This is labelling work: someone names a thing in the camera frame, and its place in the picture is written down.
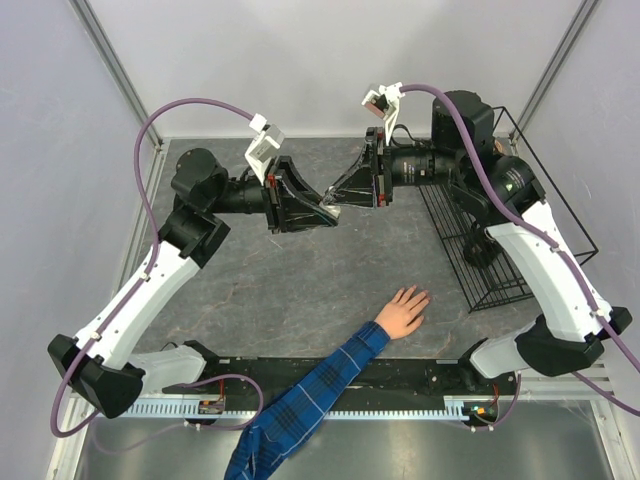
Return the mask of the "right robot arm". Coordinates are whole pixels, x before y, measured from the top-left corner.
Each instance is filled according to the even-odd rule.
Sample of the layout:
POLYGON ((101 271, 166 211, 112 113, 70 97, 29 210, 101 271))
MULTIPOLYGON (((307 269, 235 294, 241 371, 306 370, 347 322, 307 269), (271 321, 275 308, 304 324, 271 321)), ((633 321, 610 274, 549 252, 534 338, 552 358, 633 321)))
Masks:
POLYGON ((382 121, 368 129, 357 161, 325 195, 329 204, 383 207, 404 186, 443 184, 471 225, 465 260, 515 264, 541 312, 530 325, 472 347, 458 381, 477 394, 494 378, 530 368, 554 377, 590 367, 606 341, 619 342, 632 317, 593 287, 563 239, 546 193, 523 159, 499 151, 494 109, 473 92, 435 91, 427 139, 398 143, 402 84, 372 87, 363 105, 382 121))

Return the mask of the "blue plaid sleeved forearm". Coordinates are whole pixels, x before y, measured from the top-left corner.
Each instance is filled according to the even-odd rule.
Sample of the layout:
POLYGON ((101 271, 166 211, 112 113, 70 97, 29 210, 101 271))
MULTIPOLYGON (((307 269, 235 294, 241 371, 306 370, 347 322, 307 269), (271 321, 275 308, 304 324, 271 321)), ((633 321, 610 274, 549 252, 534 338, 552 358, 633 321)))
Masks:
POLYGON ((389 341, 381 326, 365 323, 242 431, 224 477, 269 478, 312 437, 351 382, 389 341))

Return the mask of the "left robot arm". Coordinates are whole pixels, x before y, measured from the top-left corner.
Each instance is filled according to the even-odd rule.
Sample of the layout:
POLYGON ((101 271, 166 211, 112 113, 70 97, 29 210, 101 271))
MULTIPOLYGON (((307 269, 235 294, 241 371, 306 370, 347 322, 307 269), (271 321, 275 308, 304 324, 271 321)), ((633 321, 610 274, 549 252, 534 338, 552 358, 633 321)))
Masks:
POLYGON ((138 270, 85 328, 73 337, 57 335, 48 346, 65 383, 106 418, 125 413, 142 394, 186 384, 208 393, 218 385, 211 353, 195 341, 151 354, 133 350, 226 239, 222 215, 262 214, 273 233, 334 227, 340 215, 288 156, 270 160, 260 180, 249 172, 232 177, 210 150, 194 148, 179 158, 171 187, 173 210, 138 270))

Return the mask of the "person's bare hand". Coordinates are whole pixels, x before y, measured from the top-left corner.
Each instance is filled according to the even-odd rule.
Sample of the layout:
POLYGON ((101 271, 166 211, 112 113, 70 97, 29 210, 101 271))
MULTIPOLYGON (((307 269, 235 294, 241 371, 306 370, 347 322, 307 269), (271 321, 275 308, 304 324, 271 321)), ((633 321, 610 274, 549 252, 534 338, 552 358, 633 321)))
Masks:
POLYGON ((374 322, 391 340, 411 335, 424 321, 424 310, 430 303, 426 290, 419 291, 416 285, 401 288, 382 308, 374 322))

